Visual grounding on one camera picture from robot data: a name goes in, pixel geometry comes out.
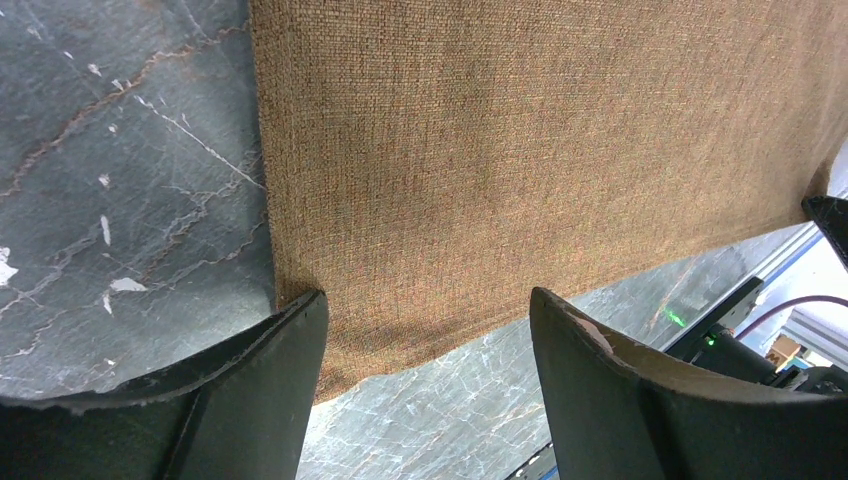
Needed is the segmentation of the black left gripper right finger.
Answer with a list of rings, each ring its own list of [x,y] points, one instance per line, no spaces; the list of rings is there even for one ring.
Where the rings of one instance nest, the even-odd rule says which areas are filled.
[[[677,360],[534,288],[529,320],[563,479],[843,479],[847,399]]]

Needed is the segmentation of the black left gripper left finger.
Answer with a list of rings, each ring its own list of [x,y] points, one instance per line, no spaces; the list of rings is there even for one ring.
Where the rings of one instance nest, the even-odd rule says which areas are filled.
[[[116,388],[1,400],[5,479],[292,479],[325,352],[326,295]]]

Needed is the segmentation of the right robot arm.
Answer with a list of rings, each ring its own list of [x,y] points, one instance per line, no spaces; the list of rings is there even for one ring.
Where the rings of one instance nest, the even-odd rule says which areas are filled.
[[[833,196],[814,196],[802,201],[802,209],[829,242],[840,261],[847,263],[847,201]],[[777,365],[745,346],[741,338],[771,317],[809,303],[830,303],[845,307],[847,300],[832,295],[807,295],[787,300],[768,310],[740,334],[734,336],[713,325],[696,342],[692,365],[739,380],[773,388],[828,396],[847,394],[847,373],[838,366],[800,369]]]

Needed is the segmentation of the brown cloth napkin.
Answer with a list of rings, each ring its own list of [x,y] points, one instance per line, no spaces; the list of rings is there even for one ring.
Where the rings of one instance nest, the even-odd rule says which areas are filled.
[[[843,1],[254,1],[276,292],[316,388],[803,221],[847,137]]]

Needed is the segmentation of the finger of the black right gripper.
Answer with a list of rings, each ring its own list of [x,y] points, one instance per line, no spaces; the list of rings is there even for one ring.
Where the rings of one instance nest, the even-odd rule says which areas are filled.
[[[847,200],[830,195],[813,196],[805,198],[801,205],[847,268]]]

